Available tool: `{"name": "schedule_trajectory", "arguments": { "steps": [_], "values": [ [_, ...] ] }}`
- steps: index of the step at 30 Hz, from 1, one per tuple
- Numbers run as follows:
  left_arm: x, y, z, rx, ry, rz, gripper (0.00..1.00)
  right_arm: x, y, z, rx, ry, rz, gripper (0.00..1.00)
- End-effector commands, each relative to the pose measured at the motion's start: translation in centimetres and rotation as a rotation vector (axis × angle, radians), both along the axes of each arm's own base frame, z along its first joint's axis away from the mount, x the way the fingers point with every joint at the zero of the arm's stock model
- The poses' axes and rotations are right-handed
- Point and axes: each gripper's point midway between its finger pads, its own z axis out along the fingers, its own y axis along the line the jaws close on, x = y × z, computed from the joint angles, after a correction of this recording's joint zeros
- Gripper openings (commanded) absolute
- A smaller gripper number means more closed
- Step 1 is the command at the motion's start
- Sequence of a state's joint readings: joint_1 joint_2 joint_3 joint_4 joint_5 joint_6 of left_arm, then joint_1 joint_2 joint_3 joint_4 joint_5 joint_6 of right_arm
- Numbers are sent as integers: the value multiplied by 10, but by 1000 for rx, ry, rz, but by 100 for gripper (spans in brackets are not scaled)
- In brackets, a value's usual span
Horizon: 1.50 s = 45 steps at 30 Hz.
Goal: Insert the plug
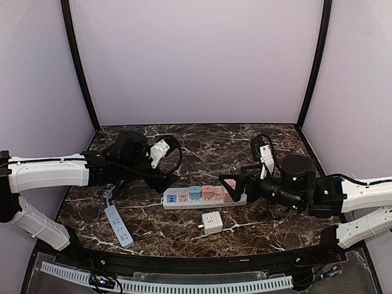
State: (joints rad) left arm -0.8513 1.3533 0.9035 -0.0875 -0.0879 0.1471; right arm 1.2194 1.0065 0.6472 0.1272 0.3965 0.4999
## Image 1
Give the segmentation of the white multicolour power strip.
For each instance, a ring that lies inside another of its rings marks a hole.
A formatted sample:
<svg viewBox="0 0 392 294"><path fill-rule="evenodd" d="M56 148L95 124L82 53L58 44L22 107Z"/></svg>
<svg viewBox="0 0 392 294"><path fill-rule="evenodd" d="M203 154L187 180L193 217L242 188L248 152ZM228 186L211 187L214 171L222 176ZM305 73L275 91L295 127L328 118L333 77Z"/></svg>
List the white multicolour power strip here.
<svg viewBox="0 0 392 294"><path fill-rule="evenodd" d="M207 209L247 204L246 195L234 202L223 186L190 186L167 189L161 204L166 210Z"/></svg>

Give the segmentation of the small pink charger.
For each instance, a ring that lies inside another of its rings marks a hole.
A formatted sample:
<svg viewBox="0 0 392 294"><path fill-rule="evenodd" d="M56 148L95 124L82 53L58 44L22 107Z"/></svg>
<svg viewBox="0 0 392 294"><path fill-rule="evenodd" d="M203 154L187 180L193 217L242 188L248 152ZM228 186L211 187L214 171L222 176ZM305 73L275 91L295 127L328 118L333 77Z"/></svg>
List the small pink charger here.
<svg viewBox="0 0 392 294"><path fill-rule="evenodd" d="M210 185L202 186L202 200L211 201L213 197L214 197L214 187Z"/></svg>

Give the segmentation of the small blue charger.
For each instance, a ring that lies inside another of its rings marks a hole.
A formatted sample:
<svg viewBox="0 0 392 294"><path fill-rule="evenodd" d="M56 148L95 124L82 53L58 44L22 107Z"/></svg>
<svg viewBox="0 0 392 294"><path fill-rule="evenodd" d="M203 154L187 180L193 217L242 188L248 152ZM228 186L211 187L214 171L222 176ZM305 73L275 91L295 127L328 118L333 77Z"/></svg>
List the small blue charger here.
<svg viewBox="0 0 392 294"><path fill-rule="evenodd" d="M201 186L190 186L189 187L189 200L191 202L200 201L202 198L202 187Z"/></svg>

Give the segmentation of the white cube socket adapter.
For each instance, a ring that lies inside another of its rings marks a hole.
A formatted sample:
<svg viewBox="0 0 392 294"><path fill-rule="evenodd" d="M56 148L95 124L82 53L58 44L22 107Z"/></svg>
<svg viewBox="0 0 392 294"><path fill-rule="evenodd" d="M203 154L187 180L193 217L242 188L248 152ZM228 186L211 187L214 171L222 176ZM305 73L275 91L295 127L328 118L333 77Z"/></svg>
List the white cube socket adapter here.
<svg viewBox="0 0 392 294"><path fill-rule="evenodd" d="M223 230L223 221L218 211L202 214L202 223L198 228L203 229L205 235L220 233Z"/></svg>

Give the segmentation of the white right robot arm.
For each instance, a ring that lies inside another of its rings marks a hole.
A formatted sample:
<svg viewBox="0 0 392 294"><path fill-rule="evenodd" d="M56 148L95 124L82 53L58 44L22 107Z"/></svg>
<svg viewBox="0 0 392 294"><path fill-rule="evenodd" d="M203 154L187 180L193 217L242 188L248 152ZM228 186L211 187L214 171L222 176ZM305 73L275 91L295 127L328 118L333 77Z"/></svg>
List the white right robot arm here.
<svg viewBox="0 0 392 294"><path fill-rule="evenodd" d="M316 176L315 160L290 154L284 157L279 177L268 169L243 167L237 175L220 175L219 182L234 202L246 195L249 202L265 198L309 216L329 218L364 208L374 211L351 222L322 231L323 247L348 249L391 228L391 178L356 180L343 174Z"/></svg>

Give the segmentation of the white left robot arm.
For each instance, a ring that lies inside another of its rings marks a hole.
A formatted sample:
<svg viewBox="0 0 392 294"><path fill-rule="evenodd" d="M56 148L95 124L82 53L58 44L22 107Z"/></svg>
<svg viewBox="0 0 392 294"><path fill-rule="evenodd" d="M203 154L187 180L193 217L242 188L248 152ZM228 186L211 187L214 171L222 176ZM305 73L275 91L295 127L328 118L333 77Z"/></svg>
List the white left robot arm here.
<svg viewBox="0 0 392 294"><path fill-rule="evenodd" d="M149 188L163 193L178 180L170 171L159 168L160 161L174 150L179 141L164 135L154 144L138 132L123 131L115 142L101 151L85 151L69 156L20 158L1 151L1 223L20 227L56 251L79 246L75 232L34 208L21 195L25 190L77 186L106 186L106 198L122 184L143 180Z"/></svg>

